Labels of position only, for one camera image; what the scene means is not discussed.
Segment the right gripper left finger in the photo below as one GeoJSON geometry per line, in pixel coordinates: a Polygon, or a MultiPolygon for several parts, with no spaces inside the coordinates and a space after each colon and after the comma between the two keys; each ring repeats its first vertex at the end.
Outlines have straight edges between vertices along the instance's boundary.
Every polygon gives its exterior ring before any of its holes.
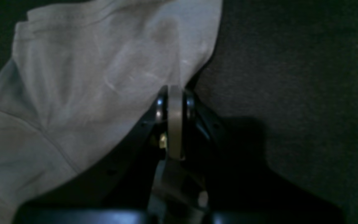
{"type": "Polygon", "coordinates": [[[155,170],[165,158],[168,87],[104,158],[78,177],[19,207],[15,218],[152,218],[147,205],[155,170]]]}

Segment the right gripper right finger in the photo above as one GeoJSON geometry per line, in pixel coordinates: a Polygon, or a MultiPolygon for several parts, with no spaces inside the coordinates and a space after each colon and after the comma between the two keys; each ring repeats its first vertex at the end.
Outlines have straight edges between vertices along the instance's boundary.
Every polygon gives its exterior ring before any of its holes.
{"type": "Polygon", "coordinates": [[[185,93],[185,163],[204,177],[208,224],[344,224],[343,211],[281,177],[265,158],[264,124],[222,119],[185,93]]]}

